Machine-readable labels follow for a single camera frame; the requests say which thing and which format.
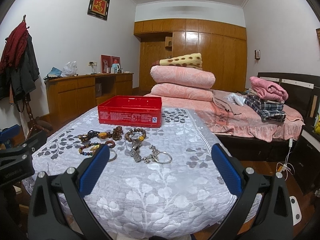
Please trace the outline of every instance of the dark red knitted garment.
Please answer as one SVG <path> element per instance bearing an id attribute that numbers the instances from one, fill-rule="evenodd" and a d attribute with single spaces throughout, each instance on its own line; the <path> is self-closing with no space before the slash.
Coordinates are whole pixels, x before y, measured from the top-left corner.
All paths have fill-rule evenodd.
<path id="1" fill-rule="evenodd" d="M 7 67 L 17 68 L 27 46 L 28 30 L 25 22 L 21 22 L 9 35 L 0 61 L 0 74 Z"/>

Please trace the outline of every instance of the pink folded quilt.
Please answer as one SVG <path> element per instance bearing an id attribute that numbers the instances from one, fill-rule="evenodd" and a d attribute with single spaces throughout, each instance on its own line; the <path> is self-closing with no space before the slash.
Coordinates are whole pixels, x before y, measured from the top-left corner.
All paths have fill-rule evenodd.
<path id="1" fill-rule="evenodd" d="M 280 85 L 272 81 L 264 80 L 258 77 L 250 77 L 250 82 L 252 85 L 252 89 L 257 92 L 260 98 L 279 101 L 278 97 L 276 97 L 278 99 L 266 98 L 266 97 L 271 97 L 271 95 L 269 94 L 276 94 L 283 99 L 281 101 L 286 101 L 289 97 L 286 90 L 284 90 Z"/>
<path id="2" fill-rule="evenodd" d="M 213 101 L 212 90 L 185 87 L 170 83 L 156 84 L 151 89 L 151 94 L 162 97 L 185 98 L 207 102 Z"/>
<path id="3" fill-rule="evenodd" d="M 153 66 L 150 75 L 156 83 L 173 83 L 203 89 L 211 88 L 216 81 L 211 72 L 178 66 Z"/>

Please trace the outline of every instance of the red plastic container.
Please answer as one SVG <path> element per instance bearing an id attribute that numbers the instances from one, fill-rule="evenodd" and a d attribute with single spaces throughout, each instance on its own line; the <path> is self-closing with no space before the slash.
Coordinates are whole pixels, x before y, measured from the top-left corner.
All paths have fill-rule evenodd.
<path id="1" fill-rule="evenodd" d="M 99 123 L 161 126 L 161 97 L 115 96 L 98 105 Z"/>

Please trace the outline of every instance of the power cord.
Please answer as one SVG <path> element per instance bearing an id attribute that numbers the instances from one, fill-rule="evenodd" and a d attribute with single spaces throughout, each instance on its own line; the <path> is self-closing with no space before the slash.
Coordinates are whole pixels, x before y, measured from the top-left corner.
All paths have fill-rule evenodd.
<path id="1" fill-rule="evenodd" d="M 276 167 L 276 171 L 279 171 L 279 172 L 281 172 L 281 173 L 284 172 L 284 171 L 286 172 L 286 175 L 287 175 L 287 176 L 286 176 L 285 180 L 287 180 L 287 178 L 288 178 L 288 172 L 290 172 L 291 175 L 294 175 L 294 174 L 295 174 L 295 170 L 294 170 L 293 165 L 288 162 L 288 160 L 289 160 L 289 155 L 290 155 L 290 153 L 291 153 L 291 148 L 292 148 L 292 141 L 293 141 L 293 138 L 290 138 L 290 139 L 289 139 L 289 153 L 288 153 L 288 155 L 287 155 L 286 158 L 285 158 L 284 164 L 282 164 L 282 163 L 277 163 L 277 167 Z"/>

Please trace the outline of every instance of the plaid fabric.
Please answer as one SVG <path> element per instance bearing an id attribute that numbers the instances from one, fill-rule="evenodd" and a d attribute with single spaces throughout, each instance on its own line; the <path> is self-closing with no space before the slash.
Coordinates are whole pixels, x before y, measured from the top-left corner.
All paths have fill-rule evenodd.
<path id="1" fill-rule="evenodd" d="M 261 99 L 258 96 L 247 96 L 247 98 L 254 102 L 261 110 L 283 110 L 284 104 L 269 104 L 266 100 Z"/>
<path id="2" fill-rule="evenodd" d="M 261 110 L 254 101 L 245 99 L 244 103 L 250 106 L 258 115 L 261 116 L 262 121 L 273 120 L 277 122 L 284 122 L 285 112 L 279 110 Z"/>

